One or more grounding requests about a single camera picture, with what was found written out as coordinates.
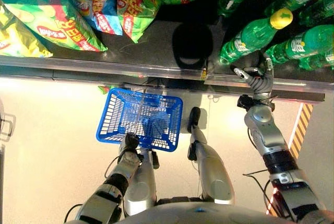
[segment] yellow bottle cap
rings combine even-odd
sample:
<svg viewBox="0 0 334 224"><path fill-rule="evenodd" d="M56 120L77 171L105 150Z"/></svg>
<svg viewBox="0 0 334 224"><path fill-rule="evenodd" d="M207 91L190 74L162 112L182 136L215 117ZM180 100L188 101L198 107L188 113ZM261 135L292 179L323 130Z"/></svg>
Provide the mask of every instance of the yellow bottle cap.
<svg viewBox="0 0 334 224"><path fill-rule="evenodd" d="M287 8L282 8L270 16L270 24L275 29L282 29L292 22L292 12Z"/></svg>

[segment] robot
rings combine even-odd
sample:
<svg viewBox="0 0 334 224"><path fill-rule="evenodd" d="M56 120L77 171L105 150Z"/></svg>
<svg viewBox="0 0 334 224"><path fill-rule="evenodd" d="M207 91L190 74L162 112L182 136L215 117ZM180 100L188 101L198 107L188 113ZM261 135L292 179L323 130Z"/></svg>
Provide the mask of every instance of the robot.
<svg viewBox="0 0 334 224"><path fill-rule="evenodd" d="M312 191L274 123L274 104L270 101L273 67L271 59L268 56L265 59L263 75L253 76L237 67L233 70L254 91L253 97L240 96L237 105L246 109L245 123L270 173L270 182L277 188L276 211L282 218L233 206L230 178L218 153L207 144L198 127L200 109L193 108L189 116L191 138L187 156L197 162L201 198L174 197L157 202L153 171L159 167L157 154L144 148L138 153L138 137L128 133L120 145L115 168L81 206L75 220L66 223L334 223L334 213L327 211ZM119 221L122 202L126 218Z"/></svg>

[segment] yellow and black hazard stripe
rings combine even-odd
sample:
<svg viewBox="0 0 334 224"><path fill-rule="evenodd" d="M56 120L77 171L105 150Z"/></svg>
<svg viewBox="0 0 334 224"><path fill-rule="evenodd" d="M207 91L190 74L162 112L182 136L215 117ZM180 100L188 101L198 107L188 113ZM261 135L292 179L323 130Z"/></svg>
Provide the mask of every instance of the yellow and black hazard stripe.
<svg viewBox="0 0 334 224"><path fill-rule="evenodd" d="M289 149L292 156L297 159L299 156L299 152L301 151L302 144L304 141L304 137L306 134L306 129L308 126L309 119L311 118L313 106L311 104L301 104L301 111L298 122L294 129L294 136L291 141Z"/></svg>
<svg viewBox="0 0 334 224"><path fill-rule="evenodd" d="M312 110L313 110L313 106L311 104L301 103L300 109L296 117L296 122L292 130L291 138L288 144L290 153L295 159L298 158L299 152L302 149L302 144L303 144L304 137L306 134L309 119L311 118L311 115L312 115ZM277 216L276 212L271 207L272 202L273 202L273 196L270 199L270 203L268 205L268 210L266 214L270 213L273 216Z"/></svg>

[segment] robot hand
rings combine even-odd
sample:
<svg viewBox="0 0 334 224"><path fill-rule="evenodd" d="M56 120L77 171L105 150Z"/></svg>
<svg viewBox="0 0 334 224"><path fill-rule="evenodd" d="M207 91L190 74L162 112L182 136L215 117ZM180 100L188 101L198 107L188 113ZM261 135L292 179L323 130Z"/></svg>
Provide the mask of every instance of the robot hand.
<svg viewBox="0 0 334 224"><path fill-rule="evenodd" d="M247 67L244 68L244 70L235 67L233 71L252 88L254 91L254 100L267 101L266 104L268 104L273 84L273 67L270 57L267 54L264 54L264 57L266 59L266 71L264 74L257 67Z"/></svg>

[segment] robot finger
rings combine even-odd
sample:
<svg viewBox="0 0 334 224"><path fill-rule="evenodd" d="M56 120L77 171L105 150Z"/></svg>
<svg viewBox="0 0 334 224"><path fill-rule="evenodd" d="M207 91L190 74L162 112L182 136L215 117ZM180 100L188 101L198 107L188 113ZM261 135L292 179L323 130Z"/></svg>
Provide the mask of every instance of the robot finger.
<svg viewBox="0 0 334 224"><path fill-rule="evenodd" d="M245 71L241 70L240 68L234 68L233 71L235 74L237 74L240 78L242 78L244 81L247 81L251 76L246 73Z"/></svg>
<svg viewBox="0 0 334 224"><path fill-rule="evenodd" d="M266 67L267 67L267 71L266 74L267 75L272 75L273 76L273 64L271 61L271 58L269 57L268 54L264 53L264 58L266 59Z"/></svg>

